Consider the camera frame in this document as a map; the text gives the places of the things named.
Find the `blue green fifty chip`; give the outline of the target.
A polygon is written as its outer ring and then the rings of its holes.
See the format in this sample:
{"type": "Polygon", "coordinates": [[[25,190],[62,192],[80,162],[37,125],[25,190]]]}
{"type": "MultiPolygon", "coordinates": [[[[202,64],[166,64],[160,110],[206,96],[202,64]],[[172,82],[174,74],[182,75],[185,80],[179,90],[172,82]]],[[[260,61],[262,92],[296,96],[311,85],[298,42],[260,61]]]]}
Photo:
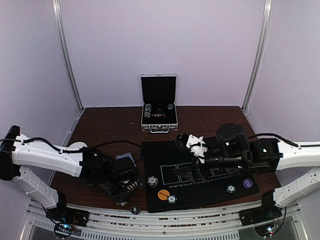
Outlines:
{"type": "Polygon", "coordinates": [[[177,197],[175,195],[169,195],[167,197],[167,202],[169,204],[175,204],[177,202],[177,197]]]}

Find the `orange big blind button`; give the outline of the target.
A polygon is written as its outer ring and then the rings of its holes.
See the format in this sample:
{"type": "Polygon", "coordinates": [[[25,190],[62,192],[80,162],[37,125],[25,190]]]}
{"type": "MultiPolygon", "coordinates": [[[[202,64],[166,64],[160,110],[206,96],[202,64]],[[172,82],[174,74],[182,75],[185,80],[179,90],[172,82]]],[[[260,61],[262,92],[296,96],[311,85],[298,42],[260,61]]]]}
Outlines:
{"type": "Polygon", "coordinates": [[[170,192],[166,189],[161,189],[158,191],[157,193],[157,197],[161,200],[161,201],[166,201],[168,199],[168,197],[170,196],[170,192]]]}

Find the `small chip stack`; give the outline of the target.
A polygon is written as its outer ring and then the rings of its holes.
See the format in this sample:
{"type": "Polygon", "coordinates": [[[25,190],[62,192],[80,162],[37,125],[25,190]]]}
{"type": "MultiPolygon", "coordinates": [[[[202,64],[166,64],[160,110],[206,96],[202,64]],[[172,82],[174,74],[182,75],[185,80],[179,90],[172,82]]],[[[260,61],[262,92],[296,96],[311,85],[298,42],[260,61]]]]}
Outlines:
{"type": "Polygon", "coordinates": [[[159,185],[159,180],[155,176],[149,176],[147,178],[147,184],[150,188],[156,188],[159,185]]]}

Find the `purple small blind button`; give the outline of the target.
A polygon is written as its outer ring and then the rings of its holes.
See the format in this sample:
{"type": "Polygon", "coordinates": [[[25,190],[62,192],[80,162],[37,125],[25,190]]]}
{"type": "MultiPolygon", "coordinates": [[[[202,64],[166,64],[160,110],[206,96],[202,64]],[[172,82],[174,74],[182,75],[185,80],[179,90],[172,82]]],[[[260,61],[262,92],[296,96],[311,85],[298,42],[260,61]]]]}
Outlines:
{"type": "Polygon", "coordinates": [[[254,183],[250,178],[246,178],[243,180],[242,185],[246,189],[251,189],[253,187],[254,183]]]}

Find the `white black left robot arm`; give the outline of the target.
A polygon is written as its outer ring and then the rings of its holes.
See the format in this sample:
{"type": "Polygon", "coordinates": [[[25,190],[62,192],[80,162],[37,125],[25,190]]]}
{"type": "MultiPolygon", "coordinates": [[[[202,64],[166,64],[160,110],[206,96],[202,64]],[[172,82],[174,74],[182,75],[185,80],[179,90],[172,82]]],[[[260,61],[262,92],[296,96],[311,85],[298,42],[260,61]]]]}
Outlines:
{"type": "Polygon", "coordinates": [[[31,167],[83,179],[124,206],[130,193],[140,185],[139,170],[131,157],[113,159],[99,147],[88,147],[84,142],[56,146],[43,137],[29,138],[13,125],[0,140],[0,178],[15,183],[61,222],[72,218],[66,196],[44,183],[31,167]]]}

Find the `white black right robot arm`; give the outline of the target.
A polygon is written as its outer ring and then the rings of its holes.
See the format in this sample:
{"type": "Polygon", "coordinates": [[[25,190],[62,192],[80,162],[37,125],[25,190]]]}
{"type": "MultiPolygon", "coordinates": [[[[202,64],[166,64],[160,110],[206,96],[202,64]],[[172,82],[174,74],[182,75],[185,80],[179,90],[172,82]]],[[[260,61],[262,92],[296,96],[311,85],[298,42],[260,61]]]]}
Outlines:
{"type": "Polygon", "coordinates": [[[173,170],[175,175],[196,183],[204,180],[203,171],[236,170],[251,174],[310,167],[304,175],[287,185],[263,194],[261,206],[256,210],[259,220],[268,220],[276,208],[282,209],[291,202],[320,187],[320,143],[293,142],[275,133],[248,136],[242,124],[227,123],[215,132],[212,141],[203,136],[179,134],[174,144],[187,153],[191,165],[173,170]]]}

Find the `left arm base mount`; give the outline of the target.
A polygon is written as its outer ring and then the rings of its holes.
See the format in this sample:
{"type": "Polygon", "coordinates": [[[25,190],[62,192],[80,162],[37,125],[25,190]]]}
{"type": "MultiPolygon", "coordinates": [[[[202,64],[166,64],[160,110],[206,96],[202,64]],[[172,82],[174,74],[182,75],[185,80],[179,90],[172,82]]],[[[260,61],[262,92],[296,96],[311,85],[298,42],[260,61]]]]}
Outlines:
{"type": "Polygon", "coordinates": [[[45,216],[53,223],[53,232],[60,238],[70,237],[76,230],[76,227],[86,227],[90,213],[85,210],[67,207],[60,210],[57,207],[52,209],[43,209],[45,216]]]}

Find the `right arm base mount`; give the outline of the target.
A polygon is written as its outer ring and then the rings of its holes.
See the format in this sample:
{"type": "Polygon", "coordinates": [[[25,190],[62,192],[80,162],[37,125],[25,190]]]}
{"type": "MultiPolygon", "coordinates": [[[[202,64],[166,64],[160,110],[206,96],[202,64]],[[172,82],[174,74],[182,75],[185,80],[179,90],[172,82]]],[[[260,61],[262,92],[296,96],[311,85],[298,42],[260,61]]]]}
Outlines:
{"type": "Polygon", "coordinates": [[[271,238],[281,228],[284,220],[280,222],[282,209],[278,207],[264,208],[262,206],[241,210],[239,219],[242,226],[254,226],[255,233],[262,238],[271,238]]]}

